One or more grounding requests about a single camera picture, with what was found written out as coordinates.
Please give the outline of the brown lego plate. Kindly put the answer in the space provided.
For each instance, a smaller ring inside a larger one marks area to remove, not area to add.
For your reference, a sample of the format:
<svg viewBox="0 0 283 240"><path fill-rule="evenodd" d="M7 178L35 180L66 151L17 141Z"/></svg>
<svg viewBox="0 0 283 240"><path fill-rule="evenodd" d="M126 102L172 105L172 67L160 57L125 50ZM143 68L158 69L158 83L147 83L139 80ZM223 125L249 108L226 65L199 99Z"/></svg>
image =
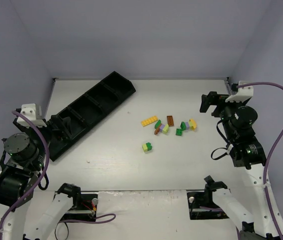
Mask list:
<svg viewBox="0 0 283 240"><path fill-rule="evenodd" d="M167 118L167 124L170 127L173 127L174 126L174 118L173 118L173 116L172 115L167 115L166 118Z"/></svg>

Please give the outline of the green lego brick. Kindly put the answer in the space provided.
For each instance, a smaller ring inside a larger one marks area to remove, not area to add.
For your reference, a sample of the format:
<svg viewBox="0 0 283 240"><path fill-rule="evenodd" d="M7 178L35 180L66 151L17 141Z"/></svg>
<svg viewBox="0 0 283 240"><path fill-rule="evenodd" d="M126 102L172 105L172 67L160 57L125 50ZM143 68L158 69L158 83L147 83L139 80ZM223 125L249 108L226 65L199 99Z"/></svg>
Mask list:
<svg viewBox="0 0 283 240"><path fill-rule="evenodd" d="M177 128L176 131L175 131L175 135L176 136L182 136L183 135L183 130L180 129L180 128Z"/></svg>

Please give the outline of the brown purple lime lego stack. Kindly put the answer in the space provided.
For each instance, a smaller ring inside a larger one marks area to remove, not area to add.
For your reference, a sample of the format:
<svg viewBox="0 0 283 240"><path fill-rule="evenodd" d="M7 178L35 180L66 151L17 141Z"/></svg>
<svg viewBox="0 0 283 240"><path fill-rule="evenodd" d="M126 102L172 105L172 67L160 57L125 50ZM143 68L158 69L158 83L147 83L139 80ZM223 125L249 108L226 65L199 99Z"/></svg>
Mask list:
<svg viewBox="0 0 283 240"><path fill-rule="evenodd" d="M158 135L159 133L167 134L169 131L169 125L168 124L161 124L154 130L154 134Z"/></svg>

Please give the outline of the yellow lego plate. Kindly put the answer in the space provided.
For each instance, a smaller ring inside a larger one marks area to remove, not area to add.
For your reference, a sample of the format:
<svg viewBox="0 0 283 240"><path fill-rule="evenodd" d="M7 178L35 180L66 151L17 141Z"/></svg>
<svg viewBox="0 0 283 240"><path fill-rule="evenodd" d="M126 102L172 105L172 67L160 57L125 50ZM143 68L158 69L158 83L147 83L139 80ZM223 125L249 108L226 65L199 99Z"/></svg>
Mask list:
<svg viewBox="0 0 283 240"><path fill-rule="evenodd" d="M154 116L149 117L149 118L147 118L147 119L145 119L145 120L142 120L142 121L141 121L141 125L142 125L143 127L145 127L145 126L148 126L148 125L150 125L150 124L156 122L157 120L158 120L158 117L154 115Z"/></svg>

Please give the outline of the lime and green lego stack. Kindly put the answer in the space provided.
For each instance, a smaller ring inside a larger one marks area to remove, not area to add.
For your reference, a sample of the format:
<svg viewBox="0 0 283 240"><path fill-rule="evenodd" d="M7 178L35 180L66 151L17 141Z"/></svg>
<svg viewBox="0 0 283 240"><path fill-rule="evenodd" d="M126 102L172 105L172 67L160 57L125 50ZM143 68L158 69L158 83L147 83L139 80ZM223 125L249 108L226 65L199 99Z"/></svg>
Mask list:
<svg viewBox="0 0 283 240"><path fill-rule="evenodd" d="M142 144L142 149L143 149L143 152L146 153L146 152L151 151L153 149L153 146L150 142L146 142Z"/></svg>

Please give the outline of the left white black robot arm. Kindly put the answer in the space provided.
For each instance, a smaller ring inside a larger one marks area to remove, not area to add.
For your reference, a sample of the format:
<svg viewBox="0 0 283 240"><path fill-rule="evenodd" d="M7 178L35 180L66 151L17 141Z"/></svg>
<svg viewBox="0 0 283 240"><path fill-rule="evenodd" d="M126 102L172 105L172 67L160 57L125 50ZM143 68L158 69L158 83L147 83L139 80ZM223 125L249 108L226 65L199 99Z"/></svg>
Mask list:
<svg viewBox="0 0 283 240"><path fill-rule="evenodd" d="M37 224L25 231L34 190L49 166L51 133L42 119L28 119L13 111L20 129L3 141L0 159L0 240L46 240L63 215L78 205L80 187L64 183Z"/></svg>

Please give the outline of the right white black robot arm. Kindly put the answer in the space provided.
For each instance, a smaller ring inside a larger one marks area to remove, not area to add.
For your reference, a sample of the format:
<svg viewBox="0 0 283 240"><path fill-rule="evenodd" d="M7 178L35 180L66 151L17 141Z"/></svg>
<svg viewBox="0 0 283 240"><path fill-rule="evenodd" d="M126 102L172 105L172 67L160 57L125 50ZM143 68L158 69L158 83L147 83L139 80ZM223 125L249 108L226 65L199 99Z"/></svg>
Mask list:
<svg viewBox="0 0 283 240"><path fill-rule="evenodd" d="M207 176L204 192L235 224L240 240L283 240L283 218L278 209L269 180L270 157L256 138L253 124L258 113L247 105L252 94L202 95L199 111L207 112L215 106L212 116L219 118L224 133L220 136L226 146L222 157L230 156L234 167L242 170L242 178L250 198L248 211L222 181Z"/></svg>

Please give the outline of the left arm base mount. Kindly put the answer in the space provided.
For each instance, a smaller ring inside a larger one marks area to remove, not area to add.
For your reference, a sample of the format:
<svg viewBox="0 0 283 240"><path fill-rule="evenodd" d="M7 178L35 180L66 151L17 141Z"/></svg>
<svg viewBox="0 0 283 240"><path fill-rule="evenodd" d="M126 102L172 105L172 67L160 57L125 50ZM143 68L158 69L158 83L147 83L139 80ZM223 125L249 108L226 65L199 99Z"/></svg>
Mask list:
<svg viewBox="0 0 283 240"><path fill-rule="evenodd" d="M70 208L61 220L80 220L84 222L95 222L97 217L98 193L87 192L81 193L81 200L76 206Z"/></svg>

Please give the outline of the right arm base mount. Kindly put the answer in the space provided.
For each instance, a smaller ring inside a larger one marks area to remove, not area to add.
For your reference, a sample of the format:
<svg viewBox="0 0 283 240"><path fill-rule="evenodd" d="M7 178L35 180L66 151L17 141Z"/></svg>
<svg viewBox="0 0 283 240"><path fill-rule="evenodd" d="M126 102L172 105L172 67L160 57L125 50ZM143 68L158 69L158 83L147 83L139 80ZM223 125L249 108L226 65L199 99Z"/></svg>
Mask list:
<svg viewBox="0 0 283 240"><path fill-rule="evenodd" d="M203 190L187 191L186 194L190 220L224 220L229 218L218 205L206 196Z"/></svg>

